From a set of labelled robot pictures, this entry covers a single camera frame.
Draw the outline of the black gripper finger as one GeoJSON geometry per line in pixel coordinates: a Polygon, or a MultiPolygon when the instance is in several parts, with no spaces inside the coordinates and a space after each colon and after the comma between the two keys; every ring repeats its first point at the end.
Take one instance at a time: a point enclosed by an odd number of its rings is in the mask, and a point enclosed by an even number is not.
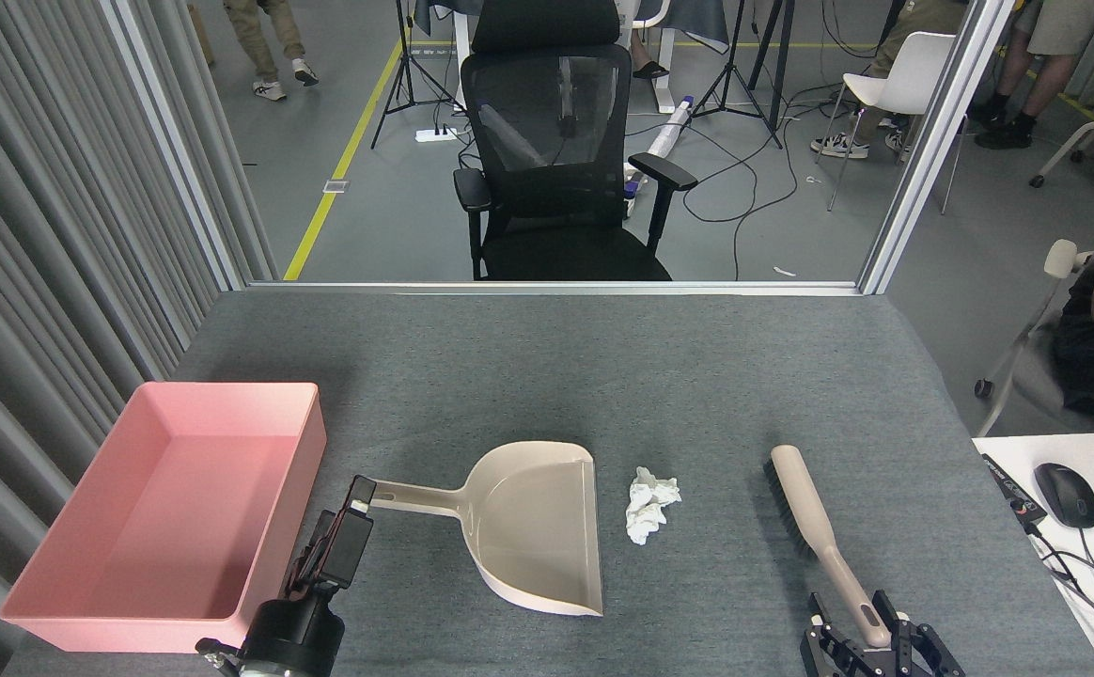
{"type": "Polygon", "coordinates": [[[859,646],[833,625],[816,592],[808,595],[808,627],[800,644],[806,676],[864,676],[859,646]]]}
{"type": "Polygon", "coordinates": [[[875,654],[881,660],[878,676],[967,676],[932,625],[909,620],[883,590],[874,591],[872,604],[891,630],[889,647],[875,654]]]}

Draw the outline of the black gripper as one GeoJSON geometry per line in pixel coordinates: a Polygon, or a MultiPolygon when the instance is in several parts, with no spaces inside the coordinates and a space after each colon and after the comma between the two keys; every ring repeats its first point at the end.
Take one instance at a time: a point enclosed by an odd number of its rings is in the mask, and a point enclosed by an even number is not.
{"type": "Polygon", "coordinates": [[[346,590],[374,522],[366,515],[375,480],[354,475],[339,512],[322,511],[288,569],[288,600],[263,603],[242,644],[243,674],[328,674],[345,633],[328,597],[305,597],[321,581],[346,590]]]}

